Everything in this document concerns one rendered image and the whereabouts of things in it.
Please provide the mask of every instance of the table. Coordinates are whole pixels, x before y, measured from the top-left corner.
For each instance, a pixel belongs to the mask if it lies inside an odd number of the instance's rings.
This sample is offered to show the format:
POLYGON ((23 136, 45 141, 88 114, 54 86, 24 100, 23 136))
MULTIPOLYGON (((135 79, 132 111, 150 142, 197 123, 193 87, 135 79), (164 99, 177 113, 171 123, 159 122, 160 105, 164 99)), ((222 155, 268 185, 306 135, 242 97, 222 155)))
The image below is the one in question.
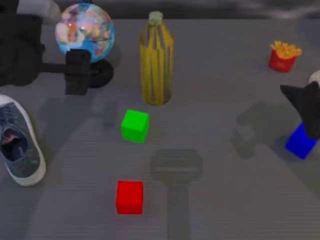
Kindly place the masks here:
MULTIPOLYGON (((141 99, 138 35, 145 20, 114 21, 114 79, 86 96, 65 96, 63 76, 51 73, 25 87, 0 88, 28 111, 48 163, 45 179, 25 188, 1 163, 0 239, 319 239, 320 151, 302 161, 284 150, 300 119, 279 85, 304 86, 319 68, 320 24, 165 22, 175 55, 173 95, 164 106, 141 99), (274 40, 302 47, 291 73, 268 69, 274 40), (127 109, 150 114, 144 144, 121 139, 127 109), (178 176, 166 186, 151 174, 152 159, 163 152, 191 163, 201 158, 200 178, 171 191, 178 176), (118 180, 144 182, 143 215, 116 214, 118 180), (173 214, 181 206, 186 211, 173 214), (184 220, 189 225, 180 225, 184 220), (172 236, 168 229, 185 231, 172 236)), ((43 43, 46 61, 63 60, 53 26, 43 27, 43 43)))

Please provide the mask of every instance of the cube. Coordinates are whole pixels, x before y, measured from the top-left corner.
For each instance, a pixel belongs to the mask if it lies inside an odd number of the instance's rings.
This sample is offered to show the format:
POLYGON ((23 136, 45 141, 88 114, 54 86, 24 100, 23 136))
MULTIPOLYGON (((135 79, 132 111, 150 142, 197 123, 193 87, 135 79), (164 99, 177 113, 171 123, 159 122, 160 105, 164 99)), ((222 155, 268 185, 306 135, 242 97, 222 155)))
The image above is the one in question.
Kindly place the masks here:
POLYGON ((143 143, 149 129, 149 114, 127 110, 121 123, 121 135, 124 140, 143 143))
POLYGON ((116 189, 116 212, 141 215, 143 213, 144 184, 142 181, 118 181, 116 189))
POLYGON ((305 159, 316 143, 316 139, 310 139, 307 137, 305 127, 303 123, 301 123, 290 136, 285 148, 299 158, 305 159))

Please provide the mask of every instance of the sneaker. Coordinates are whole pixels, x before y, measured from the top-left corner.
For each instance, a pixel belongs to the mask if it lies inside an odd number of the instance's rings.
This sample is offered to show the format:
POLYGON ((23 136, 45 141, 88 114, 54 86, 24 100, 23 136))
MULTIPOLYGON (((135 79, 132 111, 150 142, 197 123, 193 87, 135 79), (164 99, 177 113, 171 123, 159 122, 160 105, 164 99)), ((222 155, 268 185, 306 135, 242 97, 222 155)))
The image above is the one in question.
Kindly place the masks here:
POLYGON ((11 97, 0 94, 0 158, 21 186, 40 182, 47 171, 30 118, 11 97))

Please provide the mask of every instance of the bottle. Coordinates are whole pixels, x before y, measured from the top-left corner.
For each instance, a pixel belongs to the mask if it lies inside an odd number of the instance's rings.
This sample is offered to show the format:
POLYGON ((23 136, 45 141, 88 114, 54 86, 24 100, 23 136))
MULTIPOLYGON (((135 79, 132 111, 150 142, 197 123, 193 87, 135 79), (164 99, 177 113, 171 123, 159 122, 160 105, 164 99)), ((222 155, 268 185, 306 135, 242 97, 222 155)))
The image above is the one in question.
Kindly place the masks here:
POLYGON ((149 14, 139 44, 142 99, 153 106, 164 105, 172 94, 174 39, 161 12, 149 14))

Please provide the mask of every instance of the white round object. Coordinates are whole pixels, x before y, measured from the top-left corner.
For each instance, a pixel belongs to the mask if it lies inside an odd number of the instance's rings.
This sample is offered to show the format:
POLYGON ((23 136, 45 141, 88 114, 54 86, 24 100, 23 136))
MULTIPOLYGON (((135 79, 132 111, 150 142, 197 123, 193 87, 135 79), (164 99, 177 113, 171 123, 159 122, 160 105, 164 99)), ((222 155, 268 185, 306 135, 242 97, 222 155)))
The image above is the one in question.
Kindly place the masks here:
POLYGON ((311 74, 311 76, 309 77, 309 84, 312 82, 317 82, 320 86, 320 70, 315 71, 311 74))

